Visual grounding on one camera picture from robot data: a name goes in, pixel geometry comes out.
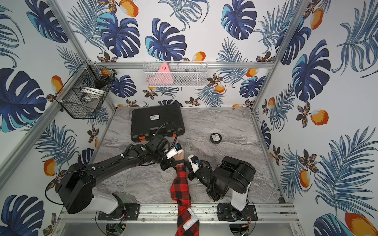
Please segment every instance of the marble surface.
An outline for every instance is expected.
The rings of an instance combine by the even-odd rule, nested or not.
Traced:
[[[185,158],[194,154],[207,160],[215,169],[224,156],[244,160],[256,168],[248,199],[254,203],[278,203],[268,167],[266,166],[249,109],[182,109],[185,134],[178,141],[185,151]],[[101,143],[95,162],[118,155],[131,143],[131,110],[118,108]],[[210,134],[222,136],[220,144],[210,142]],[[100,183],[97,188],[105,193],[116,193],[125,201],[142,203],[171,203],[169,189],[176,172],[173,168],[162,171],[158,164],[135,167]],[[207,203],[212,199],[206,187],[197,179],[189,181],[192,202]],[[232,191],[219,202],[230,202]]]

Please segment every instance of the white wire basket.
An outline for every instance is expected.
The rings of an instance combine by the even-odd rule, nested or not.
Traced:
[[[209,71],[207,62],[167,62],[170,72],[158,72],[163,62],[143,63],[148,86],[153,87],[195,87],[205,86]]]

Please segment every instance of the human hand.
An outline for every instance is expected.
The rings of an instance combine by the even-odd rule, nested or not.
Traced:
[[[184,160],[184,151],[182,153],[174,155],[173,158],[175,160]]]

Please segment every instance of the red and black plaid fabric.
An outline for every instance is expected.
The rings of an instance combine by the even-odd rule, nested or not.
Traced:
[[[189,195],[188,176],[184,165],[178,165],[176,168],[177,177],[170,188],[170,196],[177,201],[177,232],[175,236],[198,236],[200,222],[190,209],[191,198]]]

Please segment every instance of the fabric label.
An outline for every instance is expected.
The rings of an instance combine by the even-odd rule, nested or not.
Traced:
[[[150,120],[158,120],[158,119],[160,119],[160,115],[150,116]]]
[[[192,217],[183,225],[185,231],[190,229],[198,220],[198,217],[193,213],[192,209],[188,208],[187,210]]]

